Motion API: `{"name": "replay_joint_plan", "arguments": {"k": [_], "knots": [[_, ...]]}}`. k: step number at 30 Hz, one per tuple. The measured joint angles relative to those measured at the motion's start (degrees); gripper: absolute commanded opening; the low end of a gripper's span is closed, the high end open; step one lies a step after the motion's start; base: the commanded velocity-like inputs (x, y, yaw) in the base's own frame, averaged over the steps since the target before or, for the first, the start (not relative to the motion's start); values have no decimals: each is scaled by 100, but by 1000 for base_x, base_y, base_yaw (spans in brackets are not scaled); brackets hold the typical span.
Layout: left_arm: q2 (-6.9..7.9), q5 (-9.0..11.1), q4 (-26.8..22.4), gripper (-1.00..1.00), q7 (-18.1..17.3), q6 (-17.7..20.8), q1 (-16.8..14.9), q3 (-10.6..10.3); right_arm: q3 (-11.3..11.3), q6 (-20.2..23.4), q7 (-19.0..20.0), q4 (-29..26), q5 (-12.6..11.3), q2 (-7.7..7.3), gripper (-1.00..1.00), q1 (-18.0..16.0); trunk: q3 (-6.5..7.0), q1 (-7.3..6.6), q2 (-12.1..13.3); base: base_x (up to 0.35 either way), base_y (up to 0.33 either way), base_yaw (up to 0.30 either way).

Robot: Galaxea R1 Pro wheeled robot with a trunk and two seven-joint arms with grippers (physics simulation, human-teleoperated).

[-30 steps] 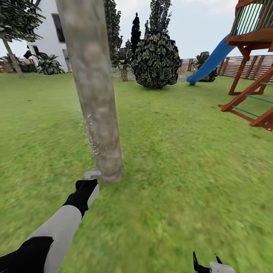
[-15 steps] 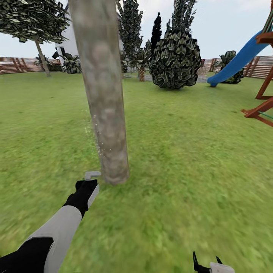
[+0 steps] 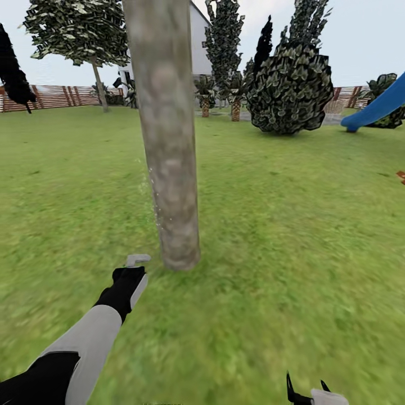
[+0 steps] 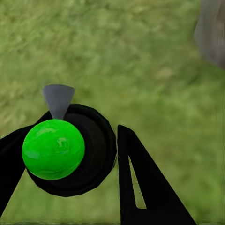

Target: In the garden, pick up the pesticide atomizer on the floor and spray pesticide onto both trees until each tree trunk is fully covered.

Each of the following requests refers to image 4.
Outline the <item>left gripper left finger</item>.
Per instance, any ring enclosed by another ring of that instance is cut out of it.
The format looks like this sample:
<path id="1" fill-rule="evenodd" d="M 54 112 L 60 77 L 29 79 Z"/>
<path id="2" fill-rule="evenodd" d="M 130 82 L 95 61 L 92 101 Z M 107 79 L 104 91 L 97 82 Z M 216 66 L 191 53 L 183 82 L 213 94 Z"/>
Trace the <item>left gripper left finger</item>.
<path id="1" fill-rule="evenodd" d="M 32 127 L 20 128 L 0 139 L 0 217 L 26 169 L 22 146 Z"/>

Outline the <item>pesticide atomizer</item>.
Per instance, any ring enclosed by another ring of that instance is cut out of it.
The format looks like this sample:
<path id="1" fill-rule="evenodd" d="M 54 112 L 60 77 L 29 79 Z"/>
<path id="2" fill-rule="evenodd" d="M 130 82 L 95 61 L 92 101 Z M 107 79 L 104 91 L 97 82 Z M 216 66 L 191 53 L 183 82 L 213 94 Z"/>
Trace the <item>pesticide atomizer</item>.
<path id="1" fill-rule="evenodd" d="M 22 144 L 22 158 L 36 185 L 51 195 L 82 195 L 98 187 L 113 170 L 117 136 L 95 108 L 71 104 L 72 87 L 46 85 L 49 107 Z"/>

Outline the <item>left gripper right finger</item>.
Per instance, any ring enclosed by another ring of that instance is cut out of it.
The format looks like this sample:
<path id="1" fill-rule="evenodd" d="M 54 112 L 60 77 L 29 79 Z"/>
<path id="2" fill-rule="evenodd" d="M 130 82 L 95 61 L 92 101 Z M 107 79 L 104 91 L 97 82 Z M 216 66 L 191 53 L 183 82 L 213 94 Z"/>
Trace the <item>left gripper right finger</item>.
<path id="1" fill-rule="evenodd" d="M 130 156 L 147 209 L 139 209 L 129 165 Z M 118 125 L 121 225 L 197 225 L 132 129 Z"/>

